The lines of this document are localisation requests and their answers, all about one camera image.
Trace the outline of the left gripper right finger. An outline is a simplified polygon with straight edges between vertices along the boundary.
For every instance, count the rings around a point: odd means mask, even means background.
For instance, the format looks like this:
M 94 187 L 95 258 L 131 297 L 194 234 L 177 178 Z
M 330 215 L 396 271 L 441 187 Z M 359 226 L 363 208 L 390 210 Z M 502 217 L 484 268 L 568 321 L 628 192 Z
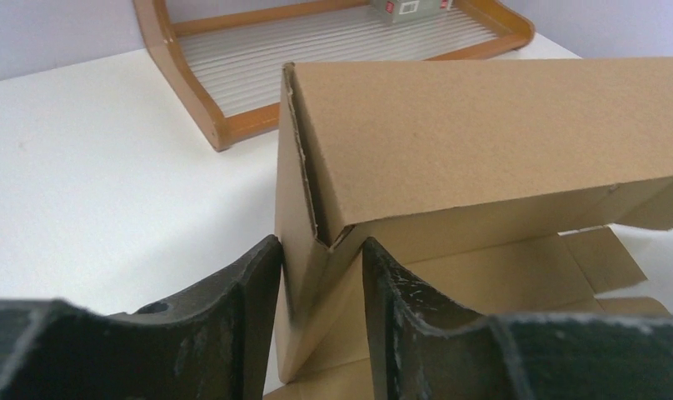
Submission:
M 485 316 L 373 237 L 362 282 L 377 399 L 673 399 L 673 316 Z

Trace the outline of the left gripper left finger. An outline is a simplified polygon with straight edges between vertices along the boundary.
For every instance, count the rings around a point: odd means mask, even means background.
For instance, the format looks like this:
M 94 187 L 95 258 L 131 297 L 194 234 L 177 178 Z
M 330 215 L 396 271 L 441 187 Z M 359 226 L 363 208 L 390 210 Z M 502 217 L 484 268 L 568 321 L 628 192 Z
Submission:
M 0 300 L 0 399 L 259 399 L 281 267 L 269 235 L 132 314 Z

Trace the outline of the brown cardboard box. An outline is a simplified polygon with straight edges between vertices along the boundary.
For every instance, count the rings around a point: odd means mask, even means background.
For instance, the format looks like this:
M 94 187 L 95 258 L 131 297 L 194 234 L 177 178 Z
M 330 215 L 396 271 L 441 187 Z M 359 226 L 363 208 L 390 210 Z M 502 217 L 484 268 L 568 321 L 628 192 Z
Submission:
M 673 57 L 286 64 L 271 398 L 377 399 L 368 238 L 485 316 L 673 316 L 612 224 L 673 228 Z

